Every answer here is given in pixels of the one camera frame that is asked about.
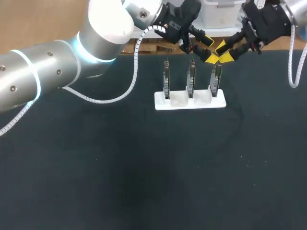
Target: white container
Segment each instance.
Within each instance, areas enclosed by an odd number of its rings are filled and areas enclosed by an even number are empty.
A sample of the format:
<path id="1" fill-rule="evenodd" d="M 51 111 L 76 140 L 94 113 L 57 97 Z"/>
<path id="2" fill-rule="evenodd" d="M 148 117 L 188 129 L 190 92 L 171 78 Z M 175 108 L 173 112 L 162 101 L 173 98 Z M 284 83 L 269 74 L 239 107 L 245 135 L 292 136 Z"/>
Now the white container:
<path id="1" fill-rule="evenodd" d="M 235 27 L 246 0 L 202 0 L 201 16 L 207 29 Z"/>

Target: screw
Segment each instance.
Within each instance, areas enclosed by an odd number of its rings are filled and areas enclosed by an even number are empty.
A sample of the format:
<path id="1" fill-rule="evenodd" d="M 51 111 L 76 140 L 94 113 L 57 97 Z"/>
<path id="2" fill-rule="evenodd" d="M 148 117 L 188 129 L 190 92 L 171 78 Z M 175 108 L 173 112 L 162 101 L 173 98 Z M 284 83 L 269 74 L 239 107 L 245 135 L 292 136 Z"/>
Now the screw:
<path id="1" fill-rule="evenodd" d="M 11 86 L 11 92 L 15 92 L 16 91 L 16 86 L 12 85 Z"/>
<path id="2" fill-rule="evenodd" d="M 147 13 L 146 13 L 145 11 L 142 11 L 142 12 L 140 13 L 140 17 L 141 17 L 141 18 L 146 18 L 146 17 L 147 17 Z"/>

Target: black table surface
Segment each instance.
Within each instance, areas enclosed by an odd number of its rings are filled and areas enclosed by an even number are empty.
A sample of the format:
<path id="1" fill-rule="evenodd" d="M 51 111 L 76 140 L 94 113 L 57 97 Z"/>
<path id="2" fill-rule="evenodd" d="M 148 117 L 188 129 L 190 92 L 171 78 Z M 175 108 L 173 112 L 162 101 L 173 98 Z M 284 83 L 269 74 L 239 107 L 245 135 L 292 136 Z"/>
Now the black table surface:
<path id="1" fill-rule="evenodd" d="M 294 90 L 287 52 L 249 53 L 224 65 L 225 109 L 156 111 L 167 58 L 171 90 L 185 89 L 193 55 L 142 56 L 126 99 L 59 90 L 0 138 L 1 230 L 306 229 L 306 71 Z M 195 59 L 206 88 L 212 65 Z M 132 62 L 73 88 L 116 97 Z"/>

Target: white cable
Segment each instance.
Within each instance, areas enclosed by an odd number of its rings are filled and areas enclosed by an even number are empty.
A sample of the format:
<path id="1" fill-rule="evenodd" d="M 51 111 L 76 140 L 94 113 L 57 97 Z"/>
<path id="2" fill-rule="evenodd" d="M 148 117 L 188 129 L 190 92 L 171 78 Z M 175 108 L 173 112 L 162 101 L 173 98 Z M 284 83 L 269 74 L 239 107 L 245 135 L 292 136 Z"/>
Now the white cable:
<path id="1" fill-rule="evenodd" d="M 299 80 L 301 78 L 301 74 L 302 74 L 302 70 L 303 70 L 303 65 L 304 65 L 304 62 L 305 62 L 306 55 L 307 55 L 307 44 L 306 44 L 306 46 L 303 50 L 301 59 L 300 59 L 299 64 L 298 64 L 295 83 L 293 83 L 293 79 L 292 79 L 292 58 L 293 58 L 294 42 L 295 42 L 295 25 L 293 25 L 291 27 L 291 41 L 290 41 L 289 65 L 288 65 L 289 84 L 292 88 L 296 88 L 299 84 Z"/>
<path id="2" fill-rule="evenodd" d="M 0 137 L 7 133 L 13 126 L 23 117 L 23 115 L 31 108 L 31 106 L 36 102 L 36 100 L 28 102 L 27 105 L 17 114 L 17 116 L 8 123 L 5 127 L 0 129 Z"/>
<path id="3" fill-rule="evenodd" d="M 141 45 L 141 42 L 144 38 L 144 36 L 150 31 L 150 30 L 159 30 L 162 33 L 165 33 L 165 28 L 161 27 L 161 26 L 149 26 L 146 30 L 143 31 L 142 35 L 140 36 L 140 38 L 138 39 L 136 46 L 135 46 L 135 50 L 134 50 L 134 74 L 133 74 L 133 79 L 132 79 L 132 83 L 129 87 L 129 89 L 120 97 L 112 99 L 112 100 L 106 100 L 106 101 L 99 101 L 99 100 L 94 100 L 91 99 L 87 96 L 82 95 L 81 93 L 73 90 L 70 87 L 64 87 L 63 89 L 75 94 L 78 97 L 81 97 L 82 99 L 85 99 L 89 102 L 95 103 L 95 104 L 109 104 L 109 103 L 113 103 L 113 102 L 117 102 L 123 98 L 125 98 L 134 88 L 136 79 L 137 79 L 137 75 L 138 75 L 138 56 L 139 56 L 139 48 Z M 23 117 L 23 115 L 31 108 L 31 106 L 36 102 L 36 100 L 33 100 L 31 102 L 28 102 L 27 105 L 17 114 L 17 116 L 10 122 L 8 123 L 5 127 L 3 127 L 2 129 L 0 129 L 0 137 L 3 136 L 5 133 L 7 133 L 11 128 L 13 128 L 13 126 Z"/>
<path id="4" fill-rule="evenodd" d="M 135 49 L 134 49 L 134 73 L 133 73 L 132 83 L 131 83 L 130 87 L 128 88 L 128 90 L 123 95 L 121 95 L 121 96 L 119 96 L 115 99 L 112 99 L 112 100 L 100 101 L 100 100 L 95 100 L 95 99 L 89 98 L 89 97 L 87 97 L 87 96 L 73 90 L 72 88 L 67 87 L 67 86 L 63 87 L 63 89 L 75 94 L 76 96 L 78 96 L 78 97 L 80 97 L 80 98 L 82 98 L 82 99 L 84 99 L 88 102 L 95 103 L 95 104 L 114 103 L 114 102 L 118 102 L 118 101 L 124 99 L 125 97 L 127 97 L 129 95 L 129 93 L 131 93 L 131 91 L 133 90 L 137 76 L 138 76 L 138 57 L 139 57 L 139 49 L 140 49 L 141 42 L 144 39 L 144 36 L 151 30 L 159 30 L 162 33 L 166 33 L 165 28 L 158 26 L 158 25 L 149 26 L 147 29 L 145 29 L 143 31 L 142 35 L 140 36 L 140 38 L 138 39 L 138 41 L 136 43 Z"/>

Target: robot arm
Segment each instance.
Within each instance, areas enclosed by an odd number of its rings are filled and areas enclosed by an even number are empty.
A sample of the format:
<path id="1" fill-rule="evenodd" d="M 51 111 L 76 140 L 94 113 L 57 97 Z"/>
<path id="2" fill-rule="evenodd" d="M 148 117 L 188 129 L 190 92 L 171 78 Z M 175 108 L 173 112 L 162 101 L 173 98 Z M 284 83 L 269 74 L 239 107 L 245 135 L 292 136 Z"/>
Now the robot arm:
<path id="1" fill-rule="evenodd" d="M 291 27 L 307 25 L 307 1 L 288 0 L 279 5 L 268 5 L 258 9 L 254 1 L 243 6 L 246 17 L 243 18 L 241 32 L 224 40 L 216 49 L 221 55 L 220 62 L 231 62 L 239 59 L 249 49 L 261 53 L 263 46 L 281 36 L 290 36 Z M 237 49 L 234 44 L 245 39 L 246 43 Z"/>
<path id="2" fill-rule="evenodd" d="M 193 45 L 189 33 L 211 45 L 213 40 L 191 26 L 201 9 L 199 0 L 185 0 L 182 7 L 162 0 L 90 0 L 80 32 L 70 40 L 12 50 L 0 56 L 0 112 L 37 100 L 42 94 L 74 84 L 78 79 L 100 76 L 130 40 L 134 26 L 161 25 L 160 34 L 189 53 L 211 62 L 217 56 Z"/>

